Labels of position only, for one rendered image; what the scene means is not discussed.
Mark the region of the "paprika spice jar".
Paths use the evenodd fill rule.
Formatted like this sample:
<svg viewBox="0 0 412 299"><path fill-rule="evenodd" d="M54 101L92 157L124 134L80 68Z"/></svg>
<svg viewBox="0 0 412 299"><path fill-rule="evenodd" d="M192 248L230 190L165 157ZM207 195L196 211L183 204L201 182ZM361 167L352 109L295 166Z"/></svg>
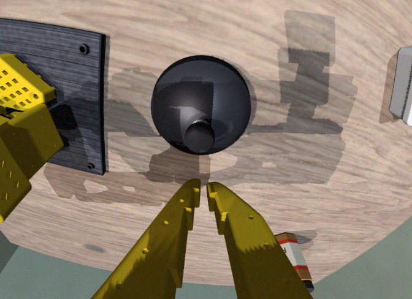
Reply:
<svg viewBox="0 0 412 299"><path fill-rule="evenodd" d="M300 276L308 291L310 293L314 291L312 278L296 236L291 233L281 233L275 235L275 238L278 240L280 246L286 253L288 259L292 263L292 266L295 268L297 274Z"/></svg>

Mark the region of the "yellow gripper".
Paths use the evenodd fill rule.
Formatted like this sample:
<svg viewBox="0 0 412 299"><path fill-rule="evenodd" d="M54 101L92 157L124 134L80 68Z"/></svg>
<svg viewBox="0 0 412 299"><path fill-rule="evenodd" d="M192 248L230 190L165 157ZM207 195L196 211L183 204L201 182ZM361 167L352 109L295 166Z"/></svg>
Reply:
<svg viewBox="0 0 412 299"><path fill-rule="evenodd" d="M175 299L200 179L174 194L91 299ZM313 299L265 219L219 182L207 183L209 211L224 235L237 299Z"/></svg>

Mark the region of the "black dome bell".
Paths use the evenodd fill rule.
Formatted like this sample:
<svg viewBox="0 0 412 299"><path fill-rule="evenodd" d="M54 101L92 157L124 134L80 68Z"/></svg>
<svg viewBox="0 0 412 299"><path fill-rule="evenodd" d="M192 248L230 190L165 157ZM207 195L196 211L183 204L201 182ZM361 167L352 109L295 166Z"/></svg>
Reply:
<svg viewBox="0 0 412 299"><path fill-rule="evenodd" d="M242 136L250 115L245 80L232 65L213 56L189 56L171 64L151 98L157 131L188 154L225 150Z"/></svg>

